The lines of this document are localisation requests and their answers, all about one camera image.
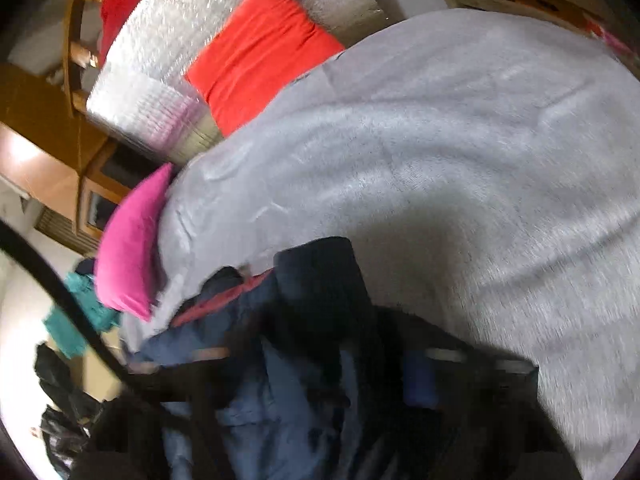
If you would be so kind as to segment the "navy blue puffer jacket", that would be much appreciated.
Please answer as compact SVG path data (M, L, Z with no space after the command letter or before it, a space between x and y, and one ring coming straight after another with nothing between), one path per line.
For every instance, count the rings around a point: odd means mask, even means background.
M495 362L422 318L378 307L352 244L279 252L243 280L224 268L207 299L132 356L176 367L227 356L205 379L241 479L413 479L436 471Z

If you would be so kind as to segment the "red-orange pillow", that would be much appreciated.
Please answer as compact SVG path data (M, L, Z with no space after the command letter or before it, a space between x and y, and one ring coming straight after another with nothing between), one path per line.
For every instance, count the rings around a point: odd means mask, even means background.
M184 79L226 138L292 81L343 51L296 0L242 0Z

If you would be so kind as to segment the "grey bed blanket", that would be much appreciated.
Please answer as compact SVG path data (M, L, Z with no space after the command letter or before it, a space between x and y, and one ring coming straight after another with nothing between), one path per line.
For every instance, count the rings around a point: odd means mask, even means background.
M495 362L439 468L413 479L612 479L638 464L639 84L596 42L504 14L427 13L283 89L171 185L169 328L224 268L344 237L373 304ZM205 379L162 367L175 479L239 478Z

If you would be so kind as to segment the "pink pillow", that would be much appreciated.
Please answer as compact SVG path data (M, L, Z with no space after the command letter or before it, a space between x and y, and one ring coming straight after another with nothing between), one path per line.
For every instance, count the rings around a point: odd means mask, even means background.
M144 322L151 319L153 252L171 176L172 165L161 166L119 203L96 253L94 288L100 303Z

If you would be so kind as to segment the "wooden cabinet at pillar base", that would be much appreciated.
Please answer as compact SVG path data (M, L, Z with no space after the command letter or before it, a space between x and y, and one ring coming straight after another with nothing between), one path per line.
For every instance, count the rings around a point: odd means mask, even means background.
M103 229L94 223L92 204L105 200L116 207L143 179L160 166L156 159L108 138L80 170L74 230L98 240Z

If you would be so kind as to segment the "wooden stair railing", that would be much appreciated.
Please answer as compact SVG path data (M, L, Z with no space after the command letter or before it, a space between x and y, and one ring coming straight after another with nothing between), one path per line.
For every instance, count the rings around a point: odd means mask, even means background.
M101 4L103 0L67 0L63 20L62 75L63 91L70 116L86 114L89 93L82 88L82 73L87 68L98 70L100 56L81 39L82 19L86 4Z

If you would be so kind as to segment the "black garment on sofa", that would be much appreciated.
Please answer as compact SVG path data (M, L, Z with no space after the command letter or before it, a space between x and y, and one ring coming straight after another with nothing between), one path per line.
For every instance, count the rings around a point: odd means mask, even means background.
M46 344L37 346L34 371L41 389L69 419L84 424L99 413L101 403L78 387L68 365Z

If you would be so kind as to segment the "black shiny puffer jacket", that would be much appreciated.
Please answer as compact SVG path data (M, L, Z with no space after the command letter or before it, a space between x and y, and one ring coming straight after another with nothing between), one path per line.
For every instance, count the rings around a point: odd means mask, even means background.
M87 446L100 411L101 403L96 401L74 406L72 416L50 405L42 413L40 434L47 458L62 479L70 478L73 463Z

